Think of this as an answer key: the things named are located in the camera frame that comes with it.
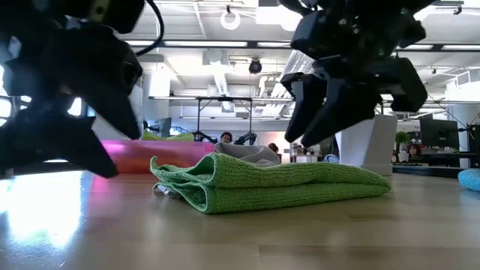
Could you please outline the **small potted plant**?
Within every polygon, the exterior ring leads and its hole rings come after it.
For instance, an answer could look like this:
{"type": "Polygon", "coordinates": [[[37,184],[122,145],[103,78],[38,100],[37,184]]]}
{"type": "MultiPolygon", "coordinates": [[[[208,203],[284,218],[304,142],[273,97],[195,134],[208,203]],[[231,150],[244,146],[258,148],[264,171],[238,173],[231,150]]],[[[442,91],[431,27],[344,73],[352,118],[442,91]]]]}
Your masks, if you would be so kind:
{"type": "Polygon", "coordinates": [[[403,163],[409,160],[407,145],[410,141],[410,136],[405,131],[398,131],[395,135],[397,162],[403,163]]]}

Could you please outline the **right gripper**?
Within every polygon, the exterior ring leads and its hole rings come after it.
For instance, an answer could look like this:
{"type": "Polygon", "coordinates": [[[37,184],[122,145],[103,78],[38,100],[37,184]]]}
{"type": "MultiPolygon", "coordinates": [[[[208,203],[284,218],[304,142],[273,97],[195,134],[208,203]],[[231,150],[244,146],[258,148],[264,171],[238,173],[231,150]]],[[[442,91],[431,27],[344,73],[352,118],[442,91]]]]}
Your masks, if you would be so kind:
{"type": "MultiPolygon", "coordinates": [[[[303,16],[291,47],[316,60],[329,77],[345,78],[425,38],[425,28],[407,7],[328,7],[303,16]]],[[[284,138],[292,143],[303,135],[305,147],[372,119],[382,100],[369,85],[327,83],[312,73],[288,73],[280,83],[295,101],[284,138]]]]}

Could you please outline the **black standing desk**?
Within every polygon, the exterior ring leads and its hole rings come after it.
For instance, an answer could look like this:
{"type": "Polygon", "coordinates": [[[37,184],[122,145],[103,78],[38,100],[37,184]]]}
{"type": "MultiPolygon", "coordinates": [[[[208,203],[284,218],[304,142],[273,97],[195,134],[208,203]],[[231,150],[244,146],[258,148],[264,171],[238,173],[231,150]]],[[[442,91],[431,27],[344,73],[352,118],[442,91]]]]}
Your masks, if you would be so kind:
{"type": "Polygon", "coordinates": [[[218,101],[218,102],[233,102],[233,101],[238,101],[238,102],[249,102],[250,106],[247,107],[247,111],[251,112],[253,109],[253,104],[254,101],[256,102],[273,102],[273,103],[290,103],[293,102],[294,99],[291,97],[285,98],[285,97],[235,97],[235,96],[169,96],[169,97],[149,97],[149,99],[153,100],[166,100],[166,101],[196,101],[197,102],[197,115],[196,115],[196,130],[193,132],[193,135],[195,136],[195,140],[198,141],[200,136],[203,138],[206,138],[209,141],[212,141],[209,136],[204,134],[203,132],[200,131],[200,113],[203,110],[201,107],[202,101],[208,101],[208,104],[210,104],[212,101],[218,101]]]}

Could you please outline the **black computer monitor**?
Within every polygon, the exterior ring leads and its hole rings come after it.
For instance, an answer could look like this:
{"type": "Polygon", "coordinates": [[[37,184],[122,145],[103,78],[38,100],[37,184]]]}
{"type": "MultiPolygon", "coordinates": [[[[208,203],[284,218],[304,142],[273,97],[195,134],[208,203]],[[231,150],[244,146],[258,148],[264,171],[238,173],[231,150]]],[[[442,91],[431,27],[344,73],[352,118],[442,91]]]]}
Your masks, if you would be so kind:
{"type": "Polygon", "coordinates": [[[427,147],[460,147],[456,121],[423,118],[419,121],[421,143],[427,147]]]}

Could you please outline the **grey microfiber towel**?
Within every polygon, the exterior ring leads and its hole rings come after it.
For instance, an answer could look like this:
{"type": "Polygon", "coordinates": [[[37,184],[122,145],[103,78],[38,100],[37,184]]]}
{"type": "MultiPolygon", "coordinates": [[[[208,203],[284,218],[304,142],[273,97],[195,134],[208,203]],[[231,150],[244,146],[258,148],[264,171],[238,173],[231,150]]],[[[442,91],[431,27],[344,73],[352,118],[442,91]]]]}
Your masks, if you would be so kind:
{"type": "Polygon", "coordinates": [[[281,163],[278,155],[267,146],[218,142],[214,145],[214,151],[255,164],[258,167],[273,167],[281,163]]]}

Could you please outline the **pink plastic bin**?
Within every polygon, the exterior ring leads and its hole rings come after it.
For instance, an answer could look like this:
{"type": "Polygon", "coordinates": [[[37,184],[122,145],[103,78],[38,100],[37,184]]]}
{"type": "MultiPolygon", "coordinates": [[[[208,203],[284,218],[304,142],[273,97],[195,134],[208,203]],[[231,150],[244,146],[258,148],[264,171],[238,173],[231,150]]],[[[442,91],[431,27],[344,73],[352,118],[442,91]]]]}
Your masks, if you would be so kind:
{"type": "Polygon", "coordinates": [[[214,151],[214,145],[210,142],[126,139],[105,139],[101,142],[119,174],[150,173],[152,157],[157,157],[158,166],[192,167],[214,151]]]}

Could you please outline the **teal microfiber towel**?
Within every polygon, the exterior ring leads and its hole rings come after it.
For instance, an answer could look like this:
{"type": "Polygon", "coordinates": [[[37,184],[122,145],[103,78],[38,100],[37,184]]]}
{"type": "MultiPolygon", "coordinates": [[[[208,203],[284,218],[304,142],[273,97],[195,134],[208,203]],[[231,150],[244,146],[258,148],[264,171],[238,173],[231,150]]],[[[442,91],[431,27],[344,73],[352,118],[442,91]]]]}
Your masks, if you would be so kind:
{"type": "Polygon", "coordinates": [[[465,169],[458,173],[457,178],[462,187],[480,192],[480,169],[465,169]]]}

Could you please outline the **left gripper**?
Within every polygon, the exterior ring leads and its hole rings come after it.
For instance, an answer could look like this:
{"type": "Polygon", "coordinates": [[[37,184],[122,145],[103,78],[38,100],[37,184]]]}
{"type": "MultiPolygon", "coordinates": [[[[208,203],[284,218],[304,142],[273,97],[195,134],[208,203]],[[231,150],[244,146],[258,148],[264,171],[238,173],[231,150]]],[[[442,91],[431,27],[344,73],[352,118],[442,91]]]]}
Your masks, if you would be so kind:
{"type": "MultiPolygon", "coordinates": [[[[11,34],[0,41],[9,95],[46,102],[60,92],[81,97],[126,137],[140,138],[129,100],[142,68],[110,30],[56,29],[11,34]]],[[[95,117],[18,112],[0,127],[0,168],[66,160],[104,178],[116,165],[92,130],[95,117]]]]}

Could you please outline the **white faceted planter pot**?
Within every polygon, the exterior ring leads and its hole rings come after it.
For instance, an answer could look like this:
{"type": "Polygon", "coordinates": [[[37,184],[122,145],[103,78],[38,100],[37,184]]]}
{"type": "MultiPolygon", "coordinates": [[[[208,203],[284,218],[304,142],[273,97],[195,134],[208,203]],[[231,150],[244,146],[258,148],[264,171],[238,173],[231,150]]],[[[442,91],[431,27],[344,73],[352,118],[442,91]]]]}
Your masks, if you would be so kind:
{"type": "Polygon", "coordinates": [[[398,118],[375,115],[335,134],[340,163],[391,176],[398,118]]]}

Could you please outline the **green woven microfiber towel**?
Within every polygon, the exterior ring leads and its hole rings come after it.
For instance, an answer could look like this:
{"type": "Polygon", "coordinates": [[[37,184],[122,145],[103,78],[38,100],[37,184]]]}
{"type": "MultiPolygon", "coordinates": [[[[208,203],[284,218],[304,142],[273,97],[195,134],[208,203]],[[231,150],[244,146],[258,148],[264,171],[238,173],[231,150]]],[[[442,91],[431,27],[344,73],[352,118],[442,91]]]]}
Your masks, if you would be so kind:
{"type": "Polygon", "coordinates": [[[157,188],[179,194],[203,214],[279,209],[378,197],[391,191],[383,176],[339,163],[285,163],[260,167],[227,154],[209,153],[181,168],[150,160],[157,188]]]}

